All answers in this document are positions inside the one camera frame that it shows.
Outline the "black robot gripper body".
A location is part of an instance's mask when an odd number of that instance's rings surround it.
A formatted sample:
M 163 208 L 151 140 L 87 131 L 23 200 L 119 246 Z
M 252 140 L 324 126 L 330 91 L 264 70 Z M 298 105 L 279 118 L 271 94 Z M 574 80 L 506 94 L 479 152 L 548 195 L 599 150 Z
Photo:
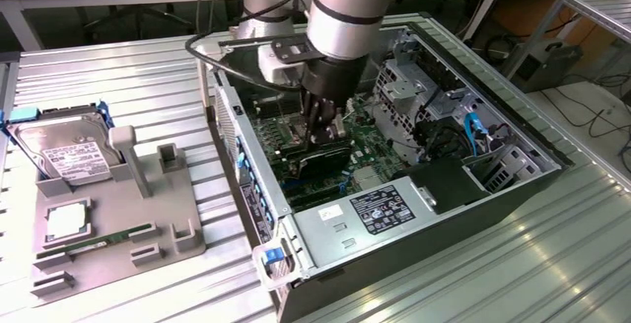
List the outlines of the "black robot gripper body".
M 355 95 L 368 56 L 352 60 L 318 58 L 308 60 L 302 75 L 300 101 L 303 112 L 310 116 L 318 103 L 331 104 L 336 111 L 346 107 L 347 100 Z

